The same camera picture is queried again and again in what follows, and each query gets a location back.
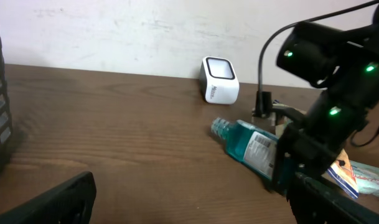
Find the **light green wet wipes pack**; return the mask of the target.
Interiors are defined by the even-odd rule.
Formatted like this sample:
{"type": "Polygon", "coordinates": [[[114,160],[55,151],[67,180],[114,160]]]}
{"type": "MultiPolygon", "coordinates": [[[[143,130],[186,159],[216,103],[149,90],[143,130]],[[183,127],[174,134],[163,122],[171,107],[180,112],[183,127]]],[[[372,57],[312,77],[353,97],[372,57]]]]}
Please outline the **light green wet wipes pack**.
{"type": "Polygon", "coordinates": [[[379,168],[350,161],[361,194],[379,197],[379,168]]]}

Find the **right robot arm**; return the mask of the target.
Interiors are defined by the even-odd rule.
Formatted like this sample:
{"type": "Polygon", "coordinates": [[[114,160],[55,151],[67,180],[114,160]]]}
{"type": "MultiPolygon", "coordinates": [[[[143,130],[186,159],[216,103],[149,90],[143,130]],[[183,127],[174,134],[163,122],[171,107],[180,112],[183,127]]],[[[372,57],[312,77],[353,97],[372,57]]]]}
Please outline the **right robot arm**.
{"type": "Polygon", "coordinates": [[[277,66],[321,94],[307,113],[273,107],[289,118],[276,148],[275,191],[285,193],[296,172],[323,174],[347,138],[367,125],[368,111],[379,102],[379,1],[375,4],[369,26],[342,31],[304,21],[281,47],[277,66]]]}

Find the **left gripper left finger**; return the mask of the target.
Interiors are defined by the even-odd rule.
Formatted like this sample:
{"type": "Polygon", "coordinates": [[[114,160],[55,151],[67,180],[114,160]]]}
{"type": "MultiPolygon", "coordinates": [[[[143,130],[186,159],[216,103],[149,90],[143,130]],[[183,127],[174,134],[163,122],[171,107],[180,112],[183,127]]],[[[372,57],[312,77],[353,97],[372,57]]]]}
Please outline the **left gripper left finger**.
{"type": "Polygon", "coordinates": [[[96,198],[92,172],[68,179],[35,198],[0,214],[0,224],[89,224],[96,198]]]}

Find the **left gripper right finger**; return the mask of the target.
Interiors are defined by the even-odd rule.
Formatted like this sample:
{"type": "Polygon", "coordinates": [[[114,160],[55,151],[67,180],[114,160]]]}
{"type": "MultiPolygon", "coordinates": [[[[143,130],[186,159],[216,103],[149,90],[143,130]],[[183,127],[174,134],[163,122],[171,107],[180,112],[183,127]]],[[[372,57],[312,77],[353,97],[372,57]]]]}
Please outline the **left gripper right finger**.
{"type": "Polygon", "coordinates": [[[379,224],[379,214],[300,172],[286,198],[298,223],[379,224]]]}

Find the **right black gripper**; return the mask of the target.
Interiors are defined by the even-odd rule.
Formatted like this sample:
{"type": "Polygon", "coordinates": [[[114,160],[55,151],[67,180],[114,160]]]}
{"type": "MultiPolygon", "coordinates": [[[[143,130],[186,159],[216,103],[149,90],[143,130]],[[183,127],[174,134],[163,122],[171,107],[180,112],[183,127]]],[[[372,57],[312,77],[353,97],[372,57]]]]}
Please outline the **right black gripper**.
{"type": "Polygon", "coordinates": [[[295,172],[316,178],[330,167],[345,140],[365,125],[367,107],[325,90],[306,114],[286,106],[271,111],[291,120],[278,140],[272,178],[273,189],[285,193],[295,172]]]}

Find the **teal mouthwash bottle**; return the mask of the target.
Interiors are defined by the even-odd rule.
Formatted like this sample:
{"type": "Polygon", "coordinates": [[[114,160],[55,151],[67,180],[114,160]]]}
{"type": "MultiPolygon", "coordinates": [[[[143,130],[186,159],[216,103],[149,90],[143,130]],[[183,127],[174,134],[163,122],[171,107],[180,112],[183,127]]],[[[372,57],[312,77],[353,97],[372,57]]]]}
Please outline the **teal mouthwash bottle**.
{"type": "Polygon", "coordinates": [[[273,187],[273,172],[278,163],[277,136],[240,119],[229,122],[216,118],[212,122],[211,132],[225,141],[226,154],[258,175],[268,190],[287,195],[289,178],[294,170],[291,159],[282,158],[281,161],[282,168],[287,168],[287,171],[281,171],[279,177],[284,187],[281,190],[273,187]]]}

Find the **yellow snack bag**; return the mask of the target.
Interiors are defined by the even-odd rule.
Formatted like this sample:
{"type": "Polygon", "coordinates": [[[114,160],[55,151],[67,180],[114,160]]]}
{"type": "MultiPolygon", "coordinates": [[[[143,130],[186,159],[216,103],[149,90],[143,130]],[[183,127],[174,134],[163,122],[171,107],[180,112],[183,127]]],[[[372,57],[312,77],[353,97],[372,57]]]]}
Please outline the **yellow snack bag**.
{"type": "MultiPolygon", "coordinates": [[[[275,125],[275,133],[277,137],[280,137],[291,120],[287,117],[278,118],[274,113],[273,118],[277,122],[275,125]]],[[[357,180],[345,149],[341,150],[338,158],[326,170],[323,177],[328,178],[332,182],[335,181],[335,183],[350,197],[354,199],[358,198],[359,191],[357,180]]]]}

